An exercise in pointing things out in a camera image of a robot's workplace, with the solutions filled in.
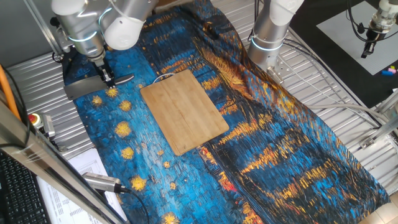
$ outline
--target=white cable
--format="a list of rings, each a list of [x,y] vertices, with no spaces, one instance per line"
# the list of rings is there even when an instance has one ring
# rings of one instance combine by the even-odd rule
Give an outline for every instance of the white cable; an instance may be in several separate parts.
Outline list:
[[[153,83],[155,83],[158,79],[160,79],[162,77],[165,77],[166,75],[175,75],[175,74],[174,73],[167,73],[167,74],[161,75],[161,76],[157,77]]]
[[[340,104],[340,102],[339,101],[337,101],[337,100],[335,100],[335,99],[333,99],[332,97],[330,97],[330,96],[328,96],[327,94],[325,94],[324,92],[322,92],[321,90],[319,90],[317,87],[315,87],[314,85],[312,85],[311,83],[309,83],[308,81],[306,81],[304,78],[302,78],[282,57],[280,57],[280,56],[278,56],[279,58],[280,58],[280,60],[281,61],[283,61],[285,64],[286,64],[286,66],[288,66],[289,68],[290,68],[290,70],[291,71],[293,71],[295,74],[296,74],[296,76],[298,76],[301,80],[303,80],[303,82],[305,82],[306,84],[308,84],[308,85],[310,85],[310,86],[312,86],[314,89],[316,89],[316,90],[318,90],[322,95],[324,95],[324,96],[326,96],[327,98],[329,98],[329,99],[331,99],[331,100],[333,100],[334,102],[336,102],[336,103],[338,103],[338,104]],[[318,70],[318,72],[322,75],[322,72],[321,71],[319,71],[319,69],[315,66],[315,68]],[[361,114],[359,114],[358,112],[356,112],[356,111],[354,111],[354,110],[352,110],[352,109],[350,109],[350,108],[347,108],[348,110],[350,110],[351,112],[353,112],[353,113],[355,113],[355,114],[357,114],[358,116],[360,116],[360,117],[362,117],[363,119],[365,119],[369,124],[371,124],[371,125],[374,125],[370,120],[368,120],[367,118],[365,118],[364,116],[362,116]]]
[[[380,114],[376,111],[370,110],[369,108],[366,108],[364,106],[359,106],[359,105],[341,103],[341,104],[335,104],[335,105],[306,105],[306,106],[312,110],[328,109],[328,108],[352,108],[352,109],[356,109],[356,110],[366,111],[366,112],[370,113],[371,115],[377,116],[378,118],[382,119],[384,122],[386,122],[386,123],[388,122],[388,119],[383,114]]]

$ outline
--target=red emergency stop button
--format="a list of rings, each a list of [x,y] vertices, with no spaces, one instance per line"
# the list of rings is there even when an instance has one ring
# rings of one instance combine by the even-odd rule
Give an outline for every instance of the red emergency stop button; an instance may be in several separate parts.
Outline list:
[[[34,115],[32,115],[32,114],[28,115],[28,118],[29,118],[29,121],[32,122],[32,123],[37,121],[37,118]]]

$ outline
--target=patterned fabric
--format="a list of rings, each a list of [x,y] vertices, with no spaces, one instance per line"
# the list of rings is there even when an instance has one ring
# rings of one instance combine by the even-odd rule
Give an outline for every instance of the patterned fabric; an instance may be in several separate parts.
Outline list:
[[[107,52],[135,78],[75,100],[110,176],[131,187],[151,223],[358,223],[389,197],[307,107],[252,63],[227,18],[197,1],[148,18],[137,45]],[[173,154],[140,88],[190,69],[230,130]],[[95,74],[82,55],[65,84]],[[131,223],[140,203],[120,195]]]

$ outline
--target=orange cable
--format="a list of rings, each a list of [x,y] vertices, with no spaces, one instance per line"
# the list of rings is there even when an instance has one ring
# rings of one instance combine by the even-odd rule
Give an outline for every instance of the orange cable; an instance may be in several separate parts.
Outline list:
[[[12,90],[10,87],[10,84],[8,83],[8,79],[6,74],[4,73],[4,70],[2,69],[2,66],[0,65],[0,84],[2,87],[2,90],[4,94],[6,95],[6,99],[8,102],[8,107],[10,108],[11,112],[19,119],[21,120],[21,117],[19,116],[19,112],[17,109],[17,105],[15,103],[14,95],[12,94]]]

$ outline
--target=metal pole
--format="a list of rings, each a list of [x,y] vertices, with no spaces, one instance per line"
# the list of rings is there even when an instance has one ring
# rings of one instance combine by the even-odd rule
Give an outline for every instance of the metal pole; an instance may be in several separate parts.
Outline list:
[[[386,100],[384,100],[378,107],[377,110],[384,114],[392,108],[394,105],[398,104],[398,91],[393,92]]]
[[[392,118],[389,122],[382,125],[375,133],[364,139],[359,143],[359,145],[366,149],[369,146],[372,146],[379,139],[384,138],[386,135],[395,131],[398,128],[398,116]]]
[[[23,144],[26,126],[0,101],[0,144]],[[30,132],[27,149],[2,150],[52,185],[101,223],[125,223],[80,174],[38,133]]]
[[[44,37],[47,39],[47,42],[49,42],[52,50],[55,52],[56,55],[63,54],[61,47],[55,40],[54,35],[51,33],[51,30],[48,27],[47,23],[45,23],[40,11],[37,9],[33,0],[24,0],[24,2],[26,4],[26,7],[32,14],[33,18],[36,20],[36,23],[40,27],[40,30],[42,31]]]

